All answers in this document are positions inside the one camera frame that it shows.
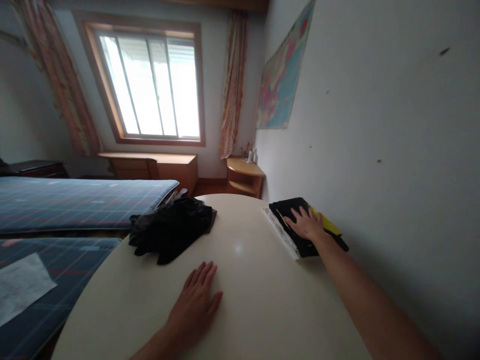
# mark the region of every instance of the window pane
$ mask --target window pane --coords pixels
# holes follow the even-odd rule
[[[163,135],[147,42],[144,39],[127,37],[118,37],[118,42],[140,132],[148,135]]]
[[[178,136],[198,138],[200,129],[194,42],[169,38],[167,45]]]
[[[120,106],[125,130],[128,134],[138,134],[139,128],[137,127],[132,101],[130,100],[129,90],[125,81],[124,69],[120,61],[117,42],[114,37],[107,36],[100,36],[100,42],[110,72],[113,89]]]
[[[174,106],[172,104],[165,43],[161,40],[151,40],[150,48],[153,67],[155,68],[156,89],[158,91],[158,103],[160,104],[163,133],[165,135],[176,136],[177,131],[175,130]]]

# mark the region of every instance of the hand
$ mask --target hand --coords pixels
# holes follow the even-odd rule
[[[166,324],[130,360],[176,359],[205,335],[223,295],[219,291],[210,301],[216,271],[211,261],[190,273]]]
[[[168,316],[165,328],[177,338],[184,350],[192,348],[212,325],[223,292],[210,301],[210,288],[217,271],[212,261],[202,262],[191,272],[178,300]]]
[[[291,213],[296,218],[296,223],[293,222],[289,217],[285,216],[283,218],[287,225],[291,227],[298,236],[310,240],[312,243],[321,241],[329,236],[324,230],[324,222],[321,213],[318,213],[318,218],[315,218],[314,211],[311,207],[308,208],[307,213],[301,206],[300,212],[301,215],[293,208],[291,209]]]

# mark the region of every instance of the paper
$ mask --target paper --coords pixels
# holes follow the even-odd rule
[[[0,269],[0,327],[56,286],[36,252]]]
[[[297,249],[297,246],[292,241],[290,236],[285,232],[284,228],[282,227],[282,225],[280,224],[278,219],[275,217],[273,212],[268,207],[263,208],[261,211],[265,215],[265,217],[268,220],[268,222],[270,223],[270,225],[273,227],[273,230],[275,230],[275,233],[276,233],[277,237],[281,240],[283,245],[285,245],[285,247],[288,250],[288,252],[290,253],[291,257],[294,260],[301,259],[299,250]]]

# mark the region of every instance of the blue plaid bedding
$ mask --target blue plaid bedding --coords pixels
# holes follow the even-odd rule
[[[100,264],[120,243],[116,238],[0,240],[0,269],[38,253],[57,286],[0,327],[0,359],[30,359],[67,320]]]
[[[0,177],[0,234],[128,229],[131,215],[155,207],[176,180]]]

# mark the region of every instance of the table surface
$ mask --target table surface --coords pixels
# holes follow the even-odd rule
[[[261,209],[233,194],[200,196],[218,210],[203,235],[165,266],[134,256],[125,239],[93,275],[52,360],[127,359],[167,320],[202,261],[223,298],[213,325],[185,359],[371,359],[320,258],[294,261]]]
[[[65,161],[54,160],[30,160],[23,162],[16,162],[8,164],[8,166],[0,166],[0,173],[2,174],[21,174],[26,171],[42,169],[55,165],[63,165]]]
[[[241,158],[229,157],[226,160],[226,165],[229,169],[233,170],[236,173],[250,175],[255,177],[265,177],[265,173],[260,169],[257,164],[251,162],[248,163]]]
[[[101,152],[98,156],[109,159],[154,159],[159,164],[190,164],[197,154],[170,154],[155,152]]]

